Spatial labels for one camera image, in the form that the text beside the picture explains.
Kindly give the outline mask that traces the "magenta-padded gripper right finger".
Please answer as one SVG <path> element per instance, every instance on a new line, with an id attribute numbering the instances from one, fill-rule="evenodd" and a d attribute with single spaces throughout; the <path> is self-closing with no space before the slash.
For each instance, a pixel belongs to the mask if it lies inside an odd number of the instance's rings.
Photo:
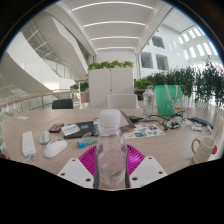
<path id="1" fill-rule="evenodd" d="M 131 145 L 127 146 L 125 186 L 140 188 L 167 175 L 153 156 L 144 156 Z"/>

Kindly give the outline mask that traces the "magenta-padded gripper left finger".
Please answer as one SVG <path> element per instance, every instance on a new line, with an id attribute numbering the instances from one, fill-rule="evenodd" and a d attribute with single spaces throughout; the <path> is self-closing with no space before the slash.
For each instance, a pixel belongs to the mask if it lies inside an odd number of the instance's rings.
<path id="1" fill-rule="evenodd" d="M 84 188 L 99 187 L 99 171 L 95 155 L 96 146 L 89 148 L 79 158 L 71 158 L 58 176 Z"/>

